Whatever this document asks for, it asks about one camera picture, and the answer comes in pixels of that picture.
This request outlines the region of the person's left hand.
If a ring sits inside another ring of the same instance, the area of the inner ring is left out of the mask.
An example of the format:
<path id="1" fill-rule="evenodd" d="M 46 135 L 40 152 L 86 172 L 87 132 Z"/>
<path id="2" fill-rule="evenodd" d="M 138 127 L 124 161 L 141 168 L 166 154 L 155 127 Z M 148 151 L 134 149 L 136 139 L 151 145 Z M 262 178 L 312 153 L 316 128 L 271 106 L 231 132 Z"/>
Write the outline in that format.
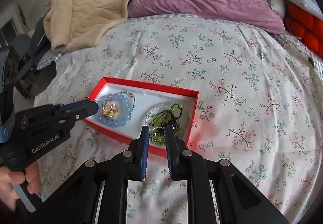
<path id="1" fill-rule="evenodd" d="M 42 183 L 39 175 L 38 163 L 33 162 L 25 172 L 12 172 L 8 167 L 1 167 L 1 201 L 11 211 L 15 211 L 18 195 L 12 185 L 20 185 L 27 180 L 27 190 L 30 194 L 39 194 L 42 190 Z"/>

